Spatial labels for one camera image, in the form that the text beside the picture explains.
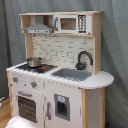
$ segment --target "white tile backsplash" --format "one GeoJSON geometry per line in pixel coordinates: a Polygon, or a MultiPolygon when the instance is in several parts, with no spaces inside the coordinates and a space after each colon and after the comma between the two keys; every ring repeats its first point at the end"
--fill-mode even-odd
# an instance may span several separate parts
{"type": "MultiPolygon", "coordinates": [[[[92,38],[36,34],[32,40],[33,56],[44,58],[43,63],[75,68],[81,51],[86,50],[93,57],[92,38]]],[[[86,62],[86,70],[93,69],[86,55],[82,55],[81,62],[86,62]]]]}

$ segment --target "range hood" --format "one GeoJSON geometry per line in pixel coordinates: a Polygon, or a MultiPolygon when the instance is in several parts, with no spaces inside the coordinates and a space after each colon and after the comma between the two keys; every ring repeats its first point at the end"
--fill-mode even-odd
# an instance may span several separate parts
{"type": "Polygon", "coordinates": [[[24,33],[52,34],[52,28],[43,24],[43,16],[35,16],[35,24],[25,28],[24,33]]]}

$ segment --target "knob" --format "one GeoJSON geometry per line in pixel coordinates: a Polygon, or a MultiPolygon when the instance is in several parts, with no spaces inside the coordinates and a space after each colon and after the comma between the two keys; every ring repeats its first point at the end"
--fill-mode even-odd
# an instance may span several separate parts
{"type": "Polygon", "coordinates": [[[17,77],[14,77],[14,78],[13,78],[13,82],[14,82],[14,83],[17,83],[17,82],[18,82],[18,78],[17,78],[17,77]]]}
{"type": "Polygon", "coordinates": [[[32,88],[36,88],[37,86],[36,82],[32,82],[31,85],[32,85],[32,88]]]}

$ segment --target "stovetop burner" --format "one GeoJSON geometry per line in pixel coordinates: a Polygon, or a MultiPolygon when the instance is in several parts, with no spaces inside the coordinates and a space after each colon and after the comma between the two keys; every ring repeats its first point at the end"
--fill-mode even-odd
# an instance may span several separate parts
{"type": "Polygon", "coordinates": [[[24,64],[24,65],[21,65],[21,66],[16,67],[16,68],[21,69],[21,70],[27,70],[30,72],[46,73],[46,72],[48,72],[48,71],[50,71],[56,67],[57,66],[42,64],[40,67],[31,68],[31,67],[28,67],[27,64],[24,64]]]}

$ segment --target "toy stove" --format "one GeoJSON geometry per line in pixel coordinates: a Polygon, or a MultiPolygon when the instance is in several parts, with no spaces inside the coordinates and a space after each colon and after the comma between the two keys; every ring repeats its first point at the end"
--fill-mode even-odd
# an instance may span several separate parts
{"type": "Polygon", "coordinates": [[[33,76],[32,73],[45,74],[56,67],[42,64],[40,67],[30,68],[25,63],[15,67],[17,72],[9,72],[12,86],[13,116],[27,119],[35,128],[44,128],[44,112],[42,109],[45,97],[44,80],[33,76]]]}
{"type": "Polygon", "coordinates": [[[57,66],[47,65],[47,64],[42,64],[40,67],[29,67],[27,64],[24,64],[24,65],[18,66],[16,68],[21,69],[21,70],[27,70],[30,72],[46,73],[56,67],[57,66]]]}

